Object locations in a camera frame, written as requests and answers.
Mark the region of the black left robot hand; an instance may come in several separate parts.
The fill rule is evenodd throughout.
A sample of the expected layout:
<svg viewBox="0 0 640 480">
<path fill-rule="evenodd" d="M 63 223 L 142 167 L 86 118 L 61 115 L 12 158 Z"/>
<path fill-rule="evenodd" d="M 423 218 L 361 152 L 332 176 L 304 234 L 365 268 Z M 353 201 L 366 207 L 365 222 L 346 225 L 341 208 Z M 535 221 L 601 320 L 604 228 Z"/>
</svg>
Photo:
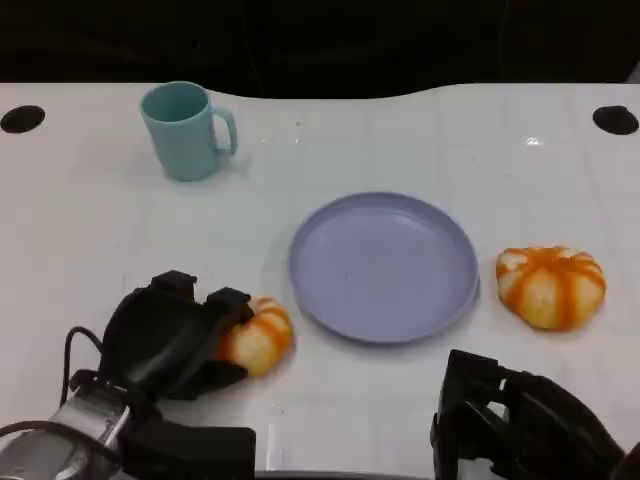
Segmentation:
<svg viewBox="0 0 640 480">
<path fill-rule="evenodd" d="M 247 378 L 218 349 L 254 316 L 250 295 L 224 287 L 199 303 L 196 282 L 171 270 L 126 295 L 103 335 L 100 374 L 149 401 L 194 400 Z"/>
</svg>

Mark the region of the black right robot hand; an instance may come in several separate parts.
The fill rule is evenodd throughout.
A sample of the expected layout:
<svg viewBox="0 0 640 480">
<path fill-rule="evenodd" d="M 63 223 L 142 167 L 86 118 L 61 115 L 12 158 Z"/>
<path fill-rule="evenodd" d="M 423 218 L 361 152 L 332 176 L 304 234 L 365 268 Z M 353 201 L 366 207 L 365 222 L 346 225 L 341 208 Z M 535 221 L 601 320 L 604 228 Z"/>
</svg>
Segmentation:
<svg viewBox="0 0 640 480">
<path fill-rule="evenodd" d="M 462 350 L 449 353 L 430 441 L 435 476 L 490 461 L 504 479 L 608 479 L 626 453 L 596 415 L 552 380 Z"/>
</svg>

